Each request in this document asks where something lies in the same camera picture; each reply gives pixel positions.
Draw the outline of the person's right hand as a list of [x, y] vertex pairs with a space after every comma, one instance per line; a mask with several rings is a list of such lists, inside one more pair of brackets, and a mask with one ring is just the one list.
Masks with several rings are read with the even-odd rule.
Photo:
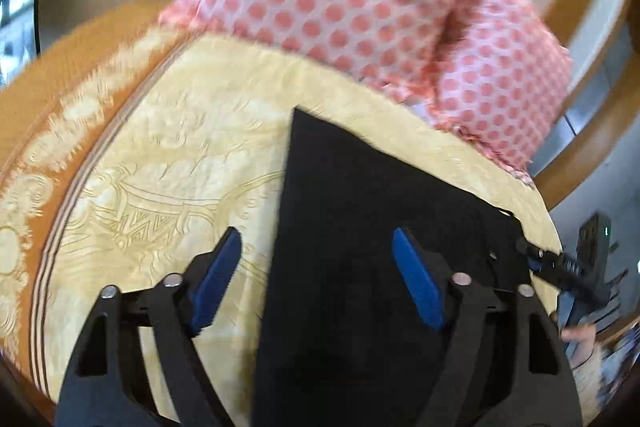
[[566, 343], [577, 343], [575, 359], [588, 359], [596, 345], [597, 327], [594, 324], [582, 324], [562, 329], [561, 338]]

